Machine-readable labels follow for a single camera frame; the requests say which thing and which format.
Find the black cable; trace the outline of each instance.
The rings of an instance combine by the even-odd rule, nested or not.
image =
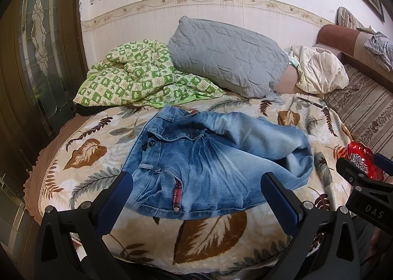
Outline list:
[[[390,242],[389,242],[389,244],[388,244],[388,246],[386,247],[385,250],[383,250],[383,251],[380,252],[380,253],[373,254],[372,256],[370,256],[370,257],[368,257],[367,259],[363,260],[363,261],[360,263],[360,267],[361,267],[362,265],[364,265],[366,262],[368,262],[368,261],[370,261],[370,260],[376,258],[377,256],[382,256],[386,251],[388,251],[388,249],[390,248],[390,246],[392,245],[392,243],[393,243],[393,238],[392,238],[392,240],[390,240]]]

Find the gray garment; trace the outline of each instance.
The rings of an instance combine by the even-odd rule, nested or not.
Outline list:
[[[248,98],[269,94],[289,59],[272,39],[226,23],[183,16],[169,41],[180,71],[207,77],[221,88]]]
[[[370,52],[379,65],[391,72],[393,70],[393,43],[381,32],[373,35],[364,47]]]

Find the red bowl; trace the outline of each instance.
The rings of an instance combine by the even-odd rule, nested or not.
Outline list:
[[[373,151],[362,143],[352,141],[347,147],[347,157],[351,163],[362,170],[368,178],[384,180],[384,172],[373,164]]]

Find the gray quilted pillow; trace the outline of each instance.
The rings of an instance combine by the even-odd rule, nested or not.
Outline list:
[[[288,66],[285,52],[262,34],[186,16],[179,20],[168,47],[180,71],[207,77],[249,98],[270,93]]]

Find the red plaid trim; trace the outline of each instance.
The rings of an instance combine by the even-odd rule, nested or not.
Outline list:
[[[172,208],[175,212],[179,212],[181,210],[180,206],[180,200],[182,199],[182,191],[183,191],[183,185],[182,182],[178,179],[176,179],[176,185],[174,186],[173,189],[173,196],[172,196]]]

